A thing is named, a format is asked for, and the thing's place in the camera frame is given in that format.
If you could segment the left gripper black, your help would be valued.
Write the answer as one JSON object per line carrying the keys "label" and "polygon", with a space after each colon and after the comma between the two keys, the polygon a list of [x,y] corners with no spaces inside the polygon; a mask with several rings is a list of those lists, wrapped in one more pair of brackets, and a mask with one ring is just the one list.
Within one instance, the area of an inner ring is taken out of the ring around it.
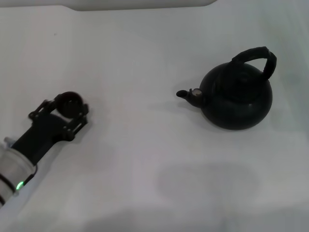
{"label": "left gripper black", "polygon": [[12,149],[24,155],[33,165],[60,141],[72,141],[75,135],[88,123],[88,104],[65,104],[64,117],[60,113],[53,113],[62,94],[53,100],[44,100],[37,109],[30,112],[28,118],[32,120],[31,127],[12,145]]}

